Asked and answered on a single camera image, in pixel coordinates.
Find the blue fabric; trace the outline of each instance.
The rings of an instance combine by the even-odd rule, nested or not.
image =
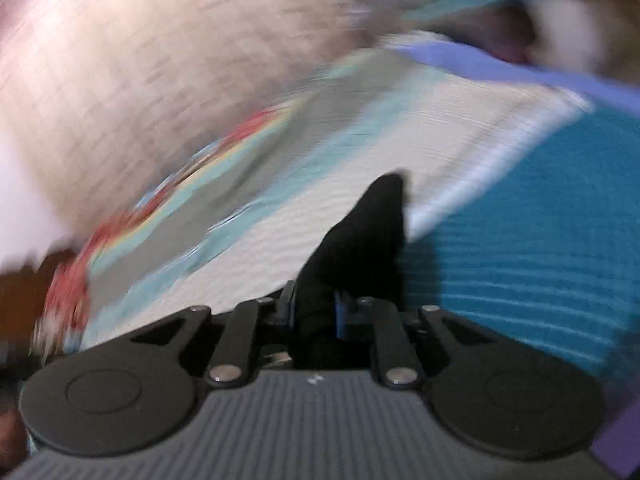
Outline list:
[[[585,115],[404,254],[440,304],[607,380],[640,364],[640,120]]]
[[[417,62],[442,68],[467,79],[559,86],[585,94],[606,106],[640,116],[640,88],[637,87],[592,75],[512,65],[460,43],[426,41],[393,48]]]

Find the purple fabric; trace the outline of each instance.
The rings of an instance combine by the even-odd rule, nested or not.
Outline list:
[[[640,88],[634,86],[592,75],[513,65],[460,43],[427,41],[393,48],[414,61],[442,68],[467,79],[559,86],[580,92],[609,107],[640,116]]]
[[[640,467],[640,398],[596,439],[591,452],[620,478]]]

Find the black fabric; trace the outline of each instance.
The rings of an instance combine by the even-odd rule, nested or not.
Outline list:
[[[404,182],[396,173],[377,179],[353,210],[326,234],[300,271],[296,287],[296,366],[357,366],[363,348],[336,337],[335,292],[373,296],[402,309]]]

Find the gray ribbed surface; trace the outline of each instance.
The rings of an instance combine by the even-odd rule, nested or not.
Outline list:
[[[524,464],[471,450],[411,393],[368,372],[262,372],[217,392],[180,433],[116,459],[46,450],[10,480],[610,480],[586,453]]]

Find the brown object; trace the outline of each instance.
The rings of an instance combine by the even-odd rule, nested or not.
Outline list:
[[[0,340],[28,348],[56,267],[75,256],[71,248],[57,250],[49,253],[38,269],[26,263],[0,274]]]
[[[0,411],[0,476],[27,458],[27,432],[17,402],[12,399]]]

